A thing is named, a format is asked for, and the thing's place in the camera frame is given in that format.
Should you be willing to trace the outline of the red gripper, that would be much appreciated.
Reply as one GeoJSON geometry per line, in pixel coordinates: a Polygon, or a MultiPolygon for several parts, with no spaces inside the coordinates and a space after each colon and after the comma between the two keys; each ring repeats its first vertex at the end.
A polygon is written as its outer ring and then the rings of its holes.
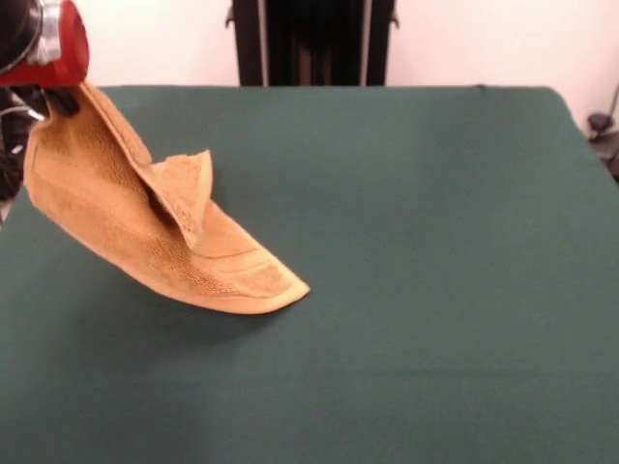
{"type": "Polygon", "coordinates": [[[72,1],[2,0],[1,84],[40,86],[43,115],[78,113],[74,96],[89,67],[89,45],[72,1]]]}

